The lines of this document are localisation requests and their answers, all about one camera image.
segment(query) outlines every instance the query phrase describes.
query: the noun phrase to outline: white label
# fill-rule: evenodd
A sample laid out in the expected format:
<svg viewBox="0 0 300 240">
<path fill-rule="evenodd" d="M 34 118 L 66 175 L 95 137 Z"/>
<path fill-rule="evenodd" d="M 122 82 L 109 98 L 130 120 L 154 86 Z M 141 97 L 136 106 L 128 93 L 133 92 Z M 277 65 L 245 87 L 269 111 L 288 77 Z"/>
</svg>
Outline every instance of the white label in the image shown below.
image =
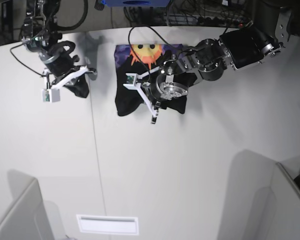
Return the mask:
<svg viewBox="0 0 300 240">
<path fill-rule="evenodd" d="M 139 235 L 137 217 L 77 215 L 82 233 L 110 235 Z"/>
</svg>

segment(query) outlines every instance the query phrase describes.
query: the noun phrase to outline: white table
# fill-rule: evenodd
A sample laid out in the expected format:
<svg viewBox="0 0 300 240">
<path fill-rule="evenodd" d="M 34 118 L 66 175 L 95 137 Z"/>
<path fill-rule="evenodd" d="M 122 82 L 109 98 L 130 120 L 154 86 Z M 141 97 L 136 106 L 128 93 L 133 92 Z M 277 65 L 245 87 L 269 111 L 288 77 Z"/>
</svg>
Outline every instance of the white table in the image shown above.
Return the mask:
<svg viewBox="0 0 300 240">
<path fill-rule="evenodd" d="M 223 32 L 156 29 L 170 43 L 188 45 Z M 87 214 L 139 217 L 141 240 L 243 239 L 254 195 L 270 185 L 275 161 L 300 156 L 300 39 L 293 37 L 267 64 L 228 69 L 218 81 L 196 85 L 185 115 L 161 110 L 150 125 L 144 105 L 117 116 L 114 51 L 128 43 L 128 33 L 94 31 L 86 41 L 84 34 L 67 35 L 98 78 L 90 82 L 90 98 L 63 89 L 61 102 L 52 105 L 41 102 L 43 81 L 8 46 L 0 47 L 0 69 L 6 66 L 0 72 L 0 212 L 11 200 L 7 172 L 16 169 L 38 178 L 58 236 L 107 239 L 79 232 L 75 215 Z M 149 29 L 135 29 L 131 41 L 162 43 Z M 16 54 L 43 69 L 36 54 Z"/>
<path fill-rule="evenodd" d="M 274 169 L 270 186 L 275 195 L 271 211 L 274 215 L 262 219 L 262 223 L 270 224 L 264 228 L 266 238 L 259 240 L 300 240 L 300 190 L 282 165 Z"/>
</svg>

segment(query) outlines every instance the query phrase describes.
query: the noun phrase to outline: cartoon sun face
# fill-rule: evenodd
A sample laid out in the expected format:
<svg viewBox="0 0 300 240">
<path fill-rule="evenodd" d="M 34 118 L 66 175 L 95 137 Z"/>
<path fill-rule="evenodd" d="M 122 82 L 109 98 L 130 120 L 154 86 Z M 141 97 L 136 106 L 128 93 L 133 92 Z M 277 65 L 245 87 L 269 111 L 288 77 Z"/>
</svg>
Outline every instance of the cartoon sun face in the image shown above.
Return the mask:
<svg viewBox="0 0 300 240">
<path fill-rule="evenodd" d="M 134 44 L 132 47 L 141 61 L 144 64 L 148 64 L 149 69 L 151 69 L 151 64 L 157 63 L 158 58 L 163 53 L 162 45 L 160 44 Z M 130 51 L 130 56 L 133 56 L 131 66 L 135 62 L 140 62 L 132 50 Z"/>
</svg>

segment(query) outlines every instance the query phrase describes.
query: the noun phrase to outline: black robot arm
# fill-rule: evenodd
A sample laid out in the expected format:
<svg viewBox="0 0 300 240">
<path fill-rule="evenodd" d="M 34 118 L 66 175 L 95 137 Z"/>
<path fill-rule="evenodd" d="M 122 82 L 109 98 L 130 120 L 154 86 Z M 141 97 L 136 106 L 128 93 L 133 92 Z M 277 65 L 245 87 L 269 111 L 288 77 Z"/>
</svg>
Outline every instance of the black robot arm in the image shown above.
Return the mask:
<svg viewBox="0 0 300 240">
<path fill-rule="evenodd" d="M 60 100 L 59 89 L 65 87 L 77 97 L 86 98 L 89 87 L 85 73 L 96 73 L 95 69 L 75 65 L 80 59 L 77 55 L 71 57 L 76 44 L 71 41 L 61 41 L 62 34 L 58 30 L 73 30 L 79 27 L 87 16 L 88 0 L 83 0 L 84 11 L 81 20 L 70 27 L 60 27 L 57 24 L 56 14 L 59 11 L 61 0 L 27 0 L 26 16 L 23 23 L 23 44 L 39 58 L 46 66 L 44 78 L 46 89 L 42 96 L 45 102 Z M 55 79 L 50 82 L 49 75 Z"/>
<path fill-rule="evenodd" d="M 128 73 L 129 82 L 124 86 L 138 90 L 138 81 L 141 83 L 145 94 L 141 92 L 140 96 L 152 113 L 151 122 L 155 123 L 162 102 L 188 95 L 188 89 L 203 80 L 218 80 L 228 66 L 234 70 L 243 69 L 284 51 L 290 38 L 294 2 L 255 0 L 253 21 L 244 28 L 226 32 L 219 39 L 208 38 L 196 46 L 184 47 L 177 55 L 166 53 L 155 80 L 140 81 L 141 76 Z M 183 74 L 195 74 L 196 79 Z"/>
</svg>

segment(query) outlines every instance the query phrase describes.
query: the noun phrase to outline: blue object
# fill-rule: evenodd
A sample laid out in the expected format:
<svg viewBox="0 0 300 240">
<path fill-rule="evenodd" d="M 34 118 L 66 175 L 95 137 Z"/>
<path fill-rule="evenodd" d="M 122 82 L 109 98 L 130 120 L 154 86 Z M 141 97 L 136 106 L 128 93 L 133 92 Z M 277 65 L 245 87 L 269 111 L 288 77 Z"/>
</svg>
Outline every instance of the blue object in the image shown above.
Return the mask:
<svg viewBox="0 0 300 240">
<path fill-rule="evenodd" d="M 170 0 L 102 0 L 109 7 L 166 7 Z"/>
</svg>

